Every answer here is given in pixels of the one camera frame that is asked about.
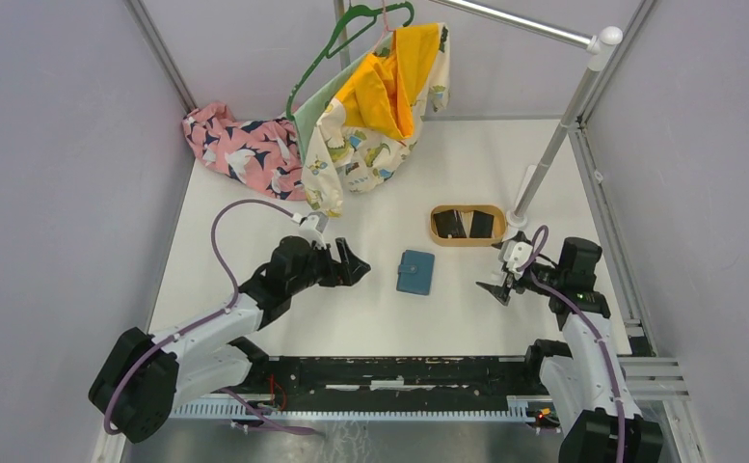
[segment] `mint green fabric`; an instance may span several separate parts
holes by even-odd
[[[391,48],[391,34],[389,34],[383,41],[377,45],[379,53],[386,52]],[[294,112],[295,130],[298,134],[298,152],[300,153],[301,162],[306,162],[306,150],[308,148],[308,141],[311,140],[311,133],[314,131],[314,127],[317,125],[317,120],[320,119],[320,115],[329,106],[329,102],[332,101],[337,92],[348,82],[351,74],[360,66],[362,59],[365,55],[360,56],[355,60],[348,68],[342,70],[340,74],[329,81],[328,84],[324,85],[323,88],[317,91],[309,99],[306,100],[303,105]]]

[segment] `blue wallet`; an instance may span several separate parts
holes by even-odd
[[[434,255],[408,250],[402,253],[397,270],[397,290],[427,296],[431,293],[431,277],[434,275]]]

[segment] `white wall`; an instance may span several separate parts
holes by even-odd
[[[481,0],[517,14],[596,34],[624,29],[639,0]],[[353,4],[382,5],[377,0]],[[145,0],[198,105],[226,102],[238,118],[268,118],[285,107],[334,29],[333,0]],[[451,91],[445,116],[552,116],[570,101],[589,55],[573,46],[516,30],[428,0],[414,0],[414,24],[447,22],[451,31]],[[401,23],[403,14],[394,14]],[[349,35],[357,30],[349,27]],[[360,56],[382,23],[355,42]],[[321,66],[299,95],[303,101],[339,71]]]
[[[124,2],[0,1],[0,462],[82,462],[143,325],[192,156]]]
[[[749,1],[659,2],[590,135],[709,458],[749,461]]]

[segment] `gray floor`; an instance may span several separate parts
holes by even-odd
[[[659,405],[641,404],[645,417],[669,428]],[[546,463],[558,461],[561,434],[542,434],[524,424],[499,422],[294,422],[323,436],[278,432],[244,435],[226,422],[172,420],[150,439],[132,446],[128,463],[195,461],[246,463]],[[667,445],[662,463],[677,463]]]

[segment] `robotic arm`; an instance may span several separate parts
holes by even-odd
[[[601,247],[570,237],[564,240],[558,262],[543,264],[535,261],[536,255],[533,244],[519,233],[502,244],[499,285],[477,284],[505,306],[511,290],[549,297],[548,306],[566,343],[536,340],[528,347],[525,362],[552,396],[566,434],[559,462],[616,461],[621,442],[623,458],[618,461],[656,462],[663,446],[660,426],[643,420],[618,358],[606,350],[612,332],[609,306],[593,289]]]
[[[240,285],[240,297],[166,330],[147,335],[124,332],[91,386],[91,402],[107,411],[122,379],[151,349],[116,397],[111,422],[133,443],[144,441],[170,412],[205,394],[244,381],[252,361],[235,341],[262,329],[291,307],[292,296],[314,285],[353,286],[371,267],[358,259],[344,238],[336,240],[340,261],[332,259],[322,231],[327,217],[313,213],[300,223],[300,236],[287,236]]]

